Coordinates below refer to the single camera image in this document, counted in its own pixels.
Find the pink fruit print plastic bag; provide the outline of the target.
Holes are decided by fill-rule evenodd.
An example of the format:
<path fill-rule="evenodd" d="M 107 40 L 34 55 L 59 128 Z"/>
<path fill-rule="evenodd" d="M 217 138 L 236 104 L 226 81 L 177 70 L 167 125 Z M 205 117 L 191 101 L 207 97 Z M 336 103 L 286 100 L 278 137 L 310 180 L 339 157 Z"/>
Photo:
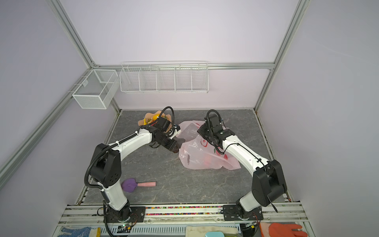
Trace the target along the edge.
<path fill-rule="evenodd" d="M 179 150 L 179 159 L 188 169 L 240 169 L 239 161 L 229 153 L 220 154 L 197 132 L 204 121 L 190 120 L 179 124 L 181 133 L 177 138 L 185 142 Z"/>

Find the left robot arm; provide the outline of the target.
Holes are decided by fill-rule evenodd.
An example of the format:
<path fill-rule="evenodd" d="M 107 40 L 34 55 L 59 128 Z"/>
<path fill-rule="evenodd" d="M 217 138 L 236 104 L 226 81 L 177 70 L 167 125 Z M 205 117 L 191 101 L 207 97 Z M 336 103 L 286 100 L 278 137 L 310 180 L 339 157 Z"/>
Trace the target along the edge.
<path fill-rule="evenodd" d="M 116 221 L 126 222 L 132 211 L 120 183 L 121 162 L 140 147 L 150 144 L 178 153 L 184 139 L 177 138 L 180 127 L 175 124 L 172 107 L 165 107 L 157 119 L 139 126 L 133 134 L 110 145 L 99 144 L 84 175 L 88 188 L 98 189 L 106 205 L 104 216 L 115 216 Z"/>

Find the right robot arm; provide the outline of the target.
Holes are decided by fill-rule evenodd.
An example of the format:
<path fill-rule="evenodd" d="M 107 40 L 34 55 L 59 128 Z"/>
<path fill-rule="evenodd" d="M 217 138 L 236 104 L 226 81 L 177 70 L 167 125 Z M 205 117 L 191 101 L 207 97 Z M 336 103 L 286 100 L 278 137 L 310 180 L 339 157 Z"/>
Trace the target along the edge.
<path fill-rule="evenodd" d="M 224 122 L 218 111 L 207 112 L 205 123 L 198 129 L 200 136 L 223 155 L 229 153 L 242 164 L 252 176 L 251 191 L 236 202 L 236 216 L 247 220 L 253 210 L 272 205 L 273 201 L 287 192 L 287 184 L 281 164 L 270 161 L 248 148 Z"/>

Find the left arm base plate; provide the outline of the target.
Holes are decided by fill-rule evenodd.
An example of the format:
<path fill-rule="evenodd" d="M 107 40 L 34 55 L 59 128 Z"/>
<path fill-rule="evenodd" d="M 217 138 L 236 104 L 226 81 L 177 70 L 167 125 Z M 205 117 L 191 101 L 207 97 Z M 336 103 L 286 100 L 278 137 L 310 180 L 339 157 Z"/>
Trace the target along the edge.
<path fill-rule="evenodd" d="M 106 207 L 105 218 L 107 223 L 139 223 L 144 221 L 145 211 L 142 206 L 126 206 L 120 211 Z"/>

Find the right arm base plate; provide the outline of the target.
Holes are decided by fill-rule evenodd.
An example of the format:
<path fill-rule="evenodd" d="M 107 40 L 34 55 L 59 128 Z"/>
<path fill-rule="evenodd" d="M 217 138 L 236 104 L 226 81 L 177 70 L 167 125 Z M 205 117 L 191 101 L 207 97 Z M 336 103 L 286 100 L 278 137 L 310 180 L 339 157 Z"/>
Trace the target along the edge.
<path fill-rule="evenodd" d="M 264 219 L 261 207 L 246 211 L 241 205 L 223 205 L 220 213 L 223 214 L 225 221 L 261 221 Z"/>

